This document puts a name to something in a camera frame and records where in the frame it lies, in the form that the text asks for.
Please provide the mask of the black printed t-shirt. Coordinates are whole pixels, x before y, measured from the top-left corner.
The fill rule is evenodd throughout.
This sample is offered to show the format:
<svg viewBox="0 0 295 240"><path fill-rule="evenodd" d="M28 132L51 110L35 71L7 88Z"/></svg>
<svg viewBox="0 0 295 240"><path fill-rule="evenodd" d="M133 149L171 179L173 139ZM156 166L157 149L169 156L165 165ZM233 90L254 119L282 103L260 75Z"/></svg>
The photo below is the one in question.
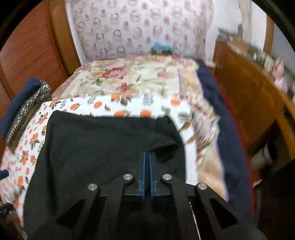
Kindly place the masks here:
<svg viewBox="0 0 295 240"><path fill-rule="evenodd" d="M185 180L183 141L169 117L53 112L25 196L23 222L28 237L79 201L89 184L102 186L126 174L143 152L155 152L169 174Z"/></svg>

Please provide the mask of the orange fruit print bedsheet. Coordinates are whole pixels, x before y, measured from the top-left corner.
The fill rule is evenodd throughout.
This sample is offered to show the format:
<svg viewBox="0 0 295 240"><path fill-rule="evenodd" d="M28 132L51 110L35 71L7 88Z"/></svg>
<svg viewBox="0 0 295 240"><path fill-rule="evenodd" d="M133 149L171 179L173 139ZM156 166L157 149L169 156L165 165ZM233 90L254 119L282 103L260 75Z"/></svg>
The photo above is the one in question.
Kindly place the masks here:
<svg viewBox="0 0 295 240"><path fill-rule="evenodd" d="M111 183L152 153L170 174L226 197L218 120L194 95L136 96L125 107L110 96L44 102L4 151L1 168L10 175L1 181L2 200L13 204L13 221L32 231L90 184Z"/></svg>

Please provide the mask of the navy blue mattress cover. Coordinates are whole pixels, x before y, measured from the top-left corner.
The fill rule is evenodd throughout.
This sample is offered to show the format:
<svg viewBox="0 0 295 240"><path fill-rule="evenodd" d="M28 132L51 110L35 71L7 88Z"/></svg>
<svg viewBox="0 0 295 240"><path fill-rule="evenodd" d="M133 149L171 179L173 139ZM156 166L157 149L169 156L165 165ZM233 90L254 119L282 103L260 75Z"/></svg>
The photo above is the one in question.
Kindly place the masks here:
<svg viewBox="0 0 295 240"><path fill-rule="evenodd" d="M202 84L204 97L220 117L217 146L221 157L221 179L226 185L228 202L250 219L252 217L252 192L242 142L216 79L209 72L204 61L197 59L196 62L199 64L197 75Z"/></svg>

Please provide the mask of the folded navy blue garment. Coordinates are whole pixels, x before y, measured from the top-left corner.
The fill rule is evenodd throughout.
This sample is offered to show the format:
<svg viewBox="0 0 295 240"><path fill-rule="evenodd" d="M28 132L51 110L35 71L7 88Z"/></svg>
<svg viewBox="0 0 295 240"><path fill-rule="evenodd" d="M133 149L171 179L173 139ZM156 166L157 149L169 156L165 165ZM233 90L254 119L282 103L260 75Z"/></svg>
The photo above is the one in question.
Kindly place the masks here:
<svg viewBox="0 0 295 240"><path fill-rule="evenodd" d="M23 89L15 95L15 97L10 101L7 108L6 114L1 119L1 138L4 140L10 125L16 115L20 110L22 104L29 99L36 90L41 86L41 81L35 77L31 77L25 83Z"/></svg>

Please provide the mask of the long wooden sideboard cabinet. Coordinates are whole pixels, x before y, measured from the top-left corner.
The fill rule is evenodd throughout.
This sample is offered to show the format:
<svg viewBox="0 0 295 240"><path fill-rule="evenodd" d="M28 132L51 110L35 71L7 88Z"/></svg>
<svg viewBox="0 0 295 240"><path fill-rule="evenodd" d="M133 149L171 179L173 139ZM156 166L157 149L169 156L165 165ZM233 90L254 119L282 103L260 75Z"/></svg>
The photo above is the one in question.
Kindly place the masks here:
<svg viewBox="0 0 295 240"><path fill-rule="evenodd" d="M294 103L270 75L226 43L216 42L215 75L232 104L246 152L268 146L272 171L294 160Z"/></svg>

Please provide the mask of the sheer circle-patterned curtain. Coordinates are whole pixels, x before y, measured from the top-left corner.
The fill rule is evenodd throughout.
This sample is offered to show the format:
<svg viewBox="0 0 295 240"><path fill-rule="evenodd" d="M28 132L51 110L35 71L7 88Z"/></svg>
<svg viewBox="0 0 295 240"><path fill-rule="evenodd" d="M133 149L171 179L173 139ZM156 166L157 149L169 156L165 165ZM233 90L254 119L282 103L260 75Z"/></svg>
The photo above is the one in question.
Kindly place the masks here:
<svg viewBox="0 0 295 240"><path fill-rule="evenodd" d="M150 54L206 58L213 1L65 1L87 61Z"/></svg>

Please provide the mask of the wooden louvered wardrobe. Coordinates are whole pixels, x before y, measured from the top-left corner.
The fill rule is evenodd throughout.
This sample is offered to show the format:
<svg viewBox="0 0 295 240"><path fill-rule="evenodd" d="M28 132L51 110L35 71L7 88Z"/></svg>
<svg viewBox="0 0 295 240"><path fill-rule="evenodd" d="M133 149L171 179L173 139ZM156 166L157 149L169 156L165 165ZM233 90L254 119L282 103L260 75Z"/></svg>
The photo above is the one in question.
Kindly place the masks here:
<svg viewBox="0 0 295 240"><path fill-rule="evenodd" d="M65 1L1 1L1 116L35 76L56 90L81 65Z"/></svg>

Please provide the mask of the pink thermos jug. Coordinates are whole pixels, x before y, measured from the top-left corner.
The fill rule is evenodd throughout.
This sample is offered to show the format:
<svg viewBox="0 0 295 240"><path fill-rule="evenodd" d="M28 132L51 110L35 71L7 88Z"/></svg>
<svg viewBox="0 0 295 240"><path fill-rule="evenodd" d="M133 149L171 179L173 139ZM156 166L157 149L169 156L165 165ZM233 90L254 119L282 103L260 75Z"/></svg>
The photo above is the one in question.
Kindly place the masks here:
<svg viewBox="0 0 295 240"><path fill-rule="evenodd" d="M275 79L275 86L281 90L283 93L287 94L288 86L287 81L284 77L284 60L282 58L277 58L273 67L272 76Z"/></svg>

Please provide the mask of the tied beige side curtain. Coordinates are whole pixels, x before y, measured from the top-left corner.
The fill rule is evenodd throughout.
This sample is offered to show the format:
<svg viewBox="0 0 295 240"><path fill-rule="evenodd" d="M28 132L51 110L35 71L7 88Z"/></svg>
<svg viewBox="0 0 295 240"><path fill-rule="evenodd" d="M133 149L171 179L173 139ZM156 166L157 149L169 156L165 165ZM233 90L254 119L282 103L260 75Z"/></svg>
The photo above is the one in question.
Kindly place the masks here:
<svg viewBox="0 0 295 240"><path fill-rule="evenodd" d="M242 38L245 42L252 40L252 9L250 0L239 0L239 8L242 17Z"/></svg>

